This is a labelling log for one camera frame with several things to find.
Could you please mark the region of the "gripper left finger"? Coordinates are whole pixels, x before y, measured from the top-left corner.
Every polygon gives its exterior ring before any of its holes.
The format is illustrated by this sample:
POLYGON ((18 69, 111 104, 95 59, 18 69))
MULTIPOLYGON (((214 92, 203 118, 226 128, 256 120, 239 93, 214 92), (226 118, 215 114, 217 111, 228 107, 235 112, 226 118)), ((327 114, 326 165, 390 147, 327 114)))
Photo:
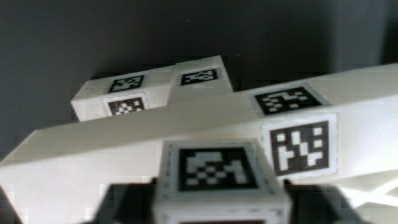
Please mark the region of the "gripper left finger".
POLYGON ((82 224, 155 224, 153 197, 157 179, 148 183, 112 184, 95 218, 82 224))

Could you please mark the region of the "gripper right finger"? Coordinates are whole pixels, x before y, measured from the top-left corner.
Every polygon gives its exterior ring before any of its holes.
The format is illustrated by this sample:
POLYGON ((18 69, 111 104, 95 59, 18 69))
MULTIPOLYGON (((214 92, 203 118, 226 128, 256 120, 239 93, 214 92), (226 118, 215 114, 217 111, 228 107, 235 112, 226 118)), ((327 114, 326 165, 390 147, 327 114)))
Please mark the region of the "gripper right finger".
POLYGON ((333 185, 295 184, 283 181, 292 198, 290 224, 372 224, 361 218, 333 185))

